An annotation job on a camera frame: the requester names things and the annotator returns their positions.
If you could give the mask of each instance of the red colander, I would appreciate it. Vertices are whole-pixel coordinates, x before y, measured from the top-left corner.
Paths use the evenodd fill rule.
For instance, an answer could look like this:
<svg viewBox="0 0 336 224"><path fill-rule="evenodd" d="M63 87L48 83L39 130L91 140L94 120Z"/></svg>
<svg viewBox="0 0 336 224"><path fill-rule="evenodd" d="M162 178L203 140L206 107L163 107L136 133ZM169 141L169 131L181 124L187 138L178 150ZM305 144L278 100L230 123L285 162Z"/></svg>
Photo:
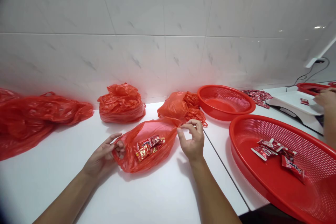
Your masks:
<svg viewBox="0 0 336 224"><path fill-rule="evenodd" d="M332 86L327 86L327 85L321 85L321 84L315 84L315 83L299 83L296 85L297 90L303 93L307 93L309 95L318 95L321 90L331 88Z"/></svg>
<svg viewBox="0 0 336 224"><path fill-rule="evenodd" d="M283 122L242 115L230 124L234 160L250 184L280 210L306 223L336 223L336 151ZM294 162L306 172L306 185L281 165L281 155L264 162L251 148L275 138L298 153Z"/></svg>
<svg viewBox="0 0 336 224"><path fill-rule="evenodd" d="M232 121L256 109L251 97L232 87L206 85L199 88L197 95L203 111L221 121Z"/></svg>

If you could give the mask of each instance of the hand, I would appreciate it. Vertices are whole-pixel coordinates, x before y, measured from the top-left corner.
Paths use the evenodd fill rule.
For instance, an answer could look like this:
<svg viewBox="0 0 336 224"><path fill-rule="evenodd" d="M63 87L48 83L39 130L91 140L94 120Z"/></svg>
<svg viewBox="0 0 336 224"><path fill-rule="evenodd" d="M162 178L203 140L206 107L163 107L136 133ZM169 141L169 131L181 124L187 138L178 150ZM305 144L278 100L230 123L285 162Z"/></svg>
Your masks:
<svg viewBox="0 0 336 224"><path fill-rule="evenodd" d="M177 134L180 139L181 148L184 154L189 159L189 162L194 162L203 159L204 133L203 126L200 121L191 119L181 128L186 128L192 135L192 139L186 140L183 131L177 128Z"/></svg>
<svg viewBox="0 0 336 224"><path fill-rule="evenodd" d="M115 133L109 136L91 155L83 167L82 172L85 175L100 181L107 176L115 166L112 151L116 149L117 155L122 159L125 153L125 147L122 141L111 144L111 142L120 137L121 133Z"/></svg>
<svg viewBox="0 0 336 224"><path fill-rule="evenodd" d="M336 108L336 88L328 88L322 90L316 95L314 101L322 107L332 106Z"/></svg>

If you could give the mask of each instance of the weighing scale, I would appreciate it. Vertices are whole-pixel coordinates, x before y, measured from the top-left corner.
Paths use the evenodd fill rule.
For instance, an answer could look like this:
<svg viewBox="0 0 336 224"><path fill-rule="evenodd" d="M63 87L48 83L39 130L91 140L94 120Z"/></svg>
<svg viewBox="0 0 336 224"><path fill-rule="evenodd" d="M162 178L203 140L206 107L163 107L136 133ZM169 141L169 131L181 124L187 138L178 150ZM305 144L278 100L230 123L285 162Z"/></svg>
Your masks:
<svg viewBox="0 0 336 224"><path fill-rule="evenodd" d="M307 128L323 135L324 111L323 107L313 101L314 96L299 91L272 96L273 99L266 100L266 104L294 117ZM302 104L301 98L308 100L309 105Z"/></svg>

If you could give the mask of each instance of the white countertop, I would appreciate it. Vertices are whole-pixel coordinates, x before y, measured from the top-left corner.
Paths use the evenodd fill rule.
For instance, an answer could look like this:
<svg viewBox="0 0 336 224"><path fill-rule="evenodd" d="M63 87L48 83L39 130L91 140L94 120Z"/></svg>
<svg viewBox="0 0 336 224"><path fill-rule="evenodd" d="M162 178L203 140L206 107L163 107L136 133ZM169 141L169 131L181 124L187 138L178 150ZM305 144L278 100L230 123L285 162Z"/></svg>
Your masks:
<svg viewBox="0 0 336 224"><path fill-rule="evenodd" d="M289 88L288 91L297 90L296 87ZM284 92L285 88L275 88L275 89L265 89L264 91L274 95L279 92ZM270 117L284 123L290 124L310 135L324 141L324 138L317 134L316 132L310 130L309 128L303 126L298 121L294 120L289 115L282 113L274 108L266 109L261 106L256 106L256 109L251 114L262 115ZM204 132L209 138L212 146L216 150L218 156L223 162L226 170L231 175L232 180L236 184L238 190L243 196L245 202L247 203L249 209L254 211L262 206L269 204L264 197L262 197L245 179L242 175L231 154L231 139L229 136L229 125L230 122L219 121L214 119L207 114L205 114L206 122L208 127L204 128Z"/></svg>
<svg viewBox="0 0 336 224"><path fill-rule="evenodd" d="M147 104L141 121L157 119L163 103ZM9 223L32 223L61 193L93 151L112 133L125 133L133 124L106 124L99 111L73 127L60 127L35 148L0 162L0 205ZM207 134L228 171L227 127L208 120ZM208 139L204 157L220 188L238 215L248 208ZM241 184L244 197L251 190ZM171 155L147 173L117 171L100 186L78 220L81 223L200 223L195 182L187 158L176 138Z"/></svg>

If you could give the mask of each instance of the plastic bag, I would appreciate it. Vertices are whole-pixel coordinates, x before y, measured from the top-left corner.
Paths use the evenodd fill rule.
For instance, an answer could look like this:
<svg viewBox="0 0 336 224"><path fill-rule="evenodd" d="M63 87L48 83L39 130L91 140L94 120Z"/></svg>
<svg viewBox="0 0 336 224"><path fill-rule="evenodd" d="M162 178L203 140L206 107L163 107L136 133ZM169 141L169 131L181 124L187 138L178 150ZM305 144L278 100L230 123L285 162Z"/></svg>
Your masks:
<svg viewBox="0 0 336 224"><path fill-rule="evenodd" d="M13 91L0 88L0 104L8 100L19 99L19 98L21 98L21 95Z"/></svg>
<svg viewBox="0 0 336 224"><path fill-rule="evenodd" d="M72 125L88 119L93 106L49 92L0 103L0 115L0 160L4 160L35 147L57 123Z"/></svg>
<svg viewBox="0 0 336 224"><path fill-rule="evenodd" d="M202 122L203 126L208 126L205 116L199 109L199 99L196 93L174 92L157 110L158 117L172 117L186 123L190 119Z"/></svg>
<svg viewBox="0 0 336 224"><path fill-rule="evenodd" d="M132 123L146 115L138 90L125 83L107 87L108 94L98 98L100 118L108 123Z"/></svg>
<svg viewBox="0 0 336 224"><path fill-rule="evenodd" d="M180 120L170 117L140 123L115 141L118 142L121 140L125 145L125 155L123 159L117 156L116 151L112 151L115 161L123 171L127 173L144 172L153 168L169 156L175 143L177 135L176 129L181 124L182 122ZM151 154L141 162L138 162L135 156L134 146L136 143L141 143L148 137L155 135L159 135L160 138L164 137L165 143L157 152Z"/></svg>

